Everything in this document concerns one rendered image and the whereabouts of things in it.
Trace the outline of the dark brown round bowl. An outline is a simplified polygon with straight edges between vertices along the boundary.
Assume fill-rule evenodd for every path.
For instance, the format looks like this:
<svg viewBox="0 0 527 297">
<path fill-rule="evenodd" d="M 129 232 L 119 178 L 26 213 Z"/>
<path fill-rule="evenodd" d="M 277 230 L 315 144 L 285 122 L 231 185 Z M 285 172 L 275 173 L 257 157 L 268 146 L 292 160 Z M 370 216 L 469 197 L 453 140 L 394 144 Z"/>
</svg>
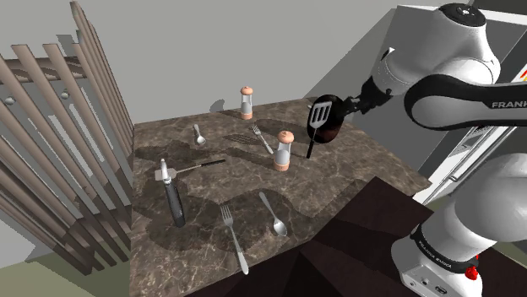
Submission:
<svg viewBox="0 0 527 297">
<path fill-rule="evenodd" d="M 338 135 L 343 121 L 345 119 L 345 116 L 343 115 L 343 112 L 345 111 L 345 106 L 344 101 L 341 98 L 332 94 L 326 94 L 315 99 L 315 101 L 313 101 L 313 104 L 325 101 L 332 102 L 332 106 L 329 112 L 329 118 L 327 119 L 327 121 L 321 127 L 319 127 L 316 132 L 314 132 L 313 127 L 307 124 L 308 137 L 311 138 L 313 134 L 316 133 L 314 141 L 317 143 L 329 143 L 334 140 Z"/>
</svg>

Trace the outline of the wooden top grinder shaker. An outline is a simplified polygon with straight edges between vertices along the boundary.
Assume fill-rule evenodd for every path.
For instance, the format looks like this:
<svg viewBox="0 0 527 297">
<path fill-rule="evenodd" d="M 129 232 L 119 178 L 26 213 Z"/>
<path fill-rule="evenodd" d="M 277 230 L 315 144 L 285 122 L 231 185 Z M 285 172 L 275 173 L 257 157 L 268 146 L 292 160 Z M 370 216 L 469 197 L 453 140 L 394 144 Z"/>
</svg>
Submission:
<svg viewBox="0 0 527 297">
<path fill-rule="evenodd" d="M 249 120 L 253 118 L 253 89 L 249 86 L 244 86 L 240 90 L 242 95 L 241 103 L 241 119 Z"/>
<path fill-rule="evenodd" d="M 287 171 L 290 166 L 291 144 L 294 142 L 294 134 L 290 131 L 281 131 L 277 139 L 279 145 L 274 152 L 274 168 L 277 171 Z"/>
</svg>

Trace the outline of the silver fork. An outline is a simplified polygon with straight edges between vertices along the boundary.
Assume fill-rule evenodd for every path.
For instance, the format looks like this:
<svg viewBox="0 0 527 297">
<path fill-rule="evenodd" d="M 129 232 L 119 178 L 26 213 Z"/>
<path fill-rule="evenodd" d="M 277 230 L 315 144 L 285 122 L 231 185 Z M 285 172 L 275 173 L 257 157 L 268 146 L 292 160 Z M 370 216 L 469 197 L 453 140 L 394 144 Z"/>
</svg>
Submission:
<svg viewBox="0 0 527 297">
<path fill-rule="evenodd" d="M 269 154 L 273 154 L 274 151 L 273 149 L 269 146 L 269 144 L 267 143 L 267 141 L 264 139 L 261 131 L 259 130 L 258 126 L 253 124 L 252 125 L 252 130 L 253 130 L 253 133 L 255 134 L 255 136 L 261 141 L 261 143 L 264 145 L 264 147 L 266 148 L 267 152 Z"/>
<path fill-rule="evenodd" d="M 239 242 L 237 240 L 235 231 L 233 229 L 234 219 L 233 219 L 233 217 L 231 215 L 231 211 L 230 211 L 230 209 L 229 209 L 229 207 L 227 205 L 221 205 L 220 206 L 220 211 L 221 211 L 221 216 L 222 216 L 222 219 L 224 221 L 224 224 L 229 228 L 229 230 L 231 232 L 231 235 L 232 235 L 232 238 L 233 238 L 233 242 L 234 242 L 234 245 L 235 245 L 235 249 L 236 249 L 236 255 L 237 255 L 237 258 L 238 258 L 238 261 L 239 261 L 239 264 L 240 264 L 240 269 L 242 270 L 242 272 L 245 275 L 248 275 L 249 274 L 249 267 L 247 265 L 247 260 L 246 260 L 244 254 L 243 254 L 242 248 L 240 247 Z"/>
</svg>

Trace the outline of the dark robot stand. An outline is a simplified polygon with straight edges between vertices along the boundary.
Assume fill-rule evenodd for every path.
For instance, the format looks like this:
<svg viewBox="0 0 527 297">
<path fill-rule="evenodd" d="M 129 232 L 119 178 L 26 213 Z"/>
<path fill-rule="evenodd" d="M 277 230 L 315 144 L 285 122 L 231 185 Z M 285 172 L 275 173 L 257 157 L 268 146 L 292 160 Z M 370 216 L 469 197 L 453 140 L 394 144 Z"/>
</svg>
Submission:
<svg viewBox="0 0 527 297">
<path fill-rule="evenodd" d="M 418 297 L 391 245 L 431 214 L 375 177 L 310 241 L 187 297 Z"/>
</svg>

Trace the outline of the wooden slatted chair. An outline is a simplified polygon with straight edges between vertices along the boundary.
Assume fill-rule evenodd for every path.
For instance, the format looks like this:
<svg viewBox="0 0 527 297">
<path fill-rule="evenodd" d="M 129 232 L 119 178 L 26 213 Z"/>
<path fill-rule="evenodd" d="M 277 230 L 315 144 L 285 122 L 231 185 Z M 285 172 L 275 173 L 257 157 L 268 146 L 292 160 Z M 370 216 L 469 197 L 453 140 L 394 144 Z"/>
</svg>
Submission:
<svg viewBox="0 0 527 297">
<path fill-rule="evenodd" d="M 0 211 L 80 273 L 128 260 L 134 128 L 94 25 L 0 56 Z"/>
</svg>

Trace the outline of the black handled kitchen tool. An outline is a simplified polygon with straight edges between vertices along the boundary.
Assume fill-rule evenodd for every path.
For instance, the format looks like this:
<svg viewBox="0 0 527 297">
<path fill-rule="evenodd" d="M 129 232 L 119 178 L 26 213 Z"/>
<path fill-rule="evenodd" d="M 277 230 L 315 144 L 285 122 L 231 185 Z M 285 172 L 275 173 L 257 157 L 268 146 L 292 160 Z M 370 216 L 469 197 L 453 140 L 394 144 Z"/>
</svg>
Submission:
<svg viewBox="0 0 527 297">
<path fill-rule="evenodd" d="M 174 225 L 178 228 L 181 228 L 185 225 L 186 220 L 183 213 L 182 202 L 179 196 L 177 188 L 172 183 L 171 176 L 169 175 L 166 161 L 164 159 L 160 160 L 160 171 L 161 179 L 165 185 L 166 197 L 171 211 L 171 216 L 174 221 Z"/>
</svg>

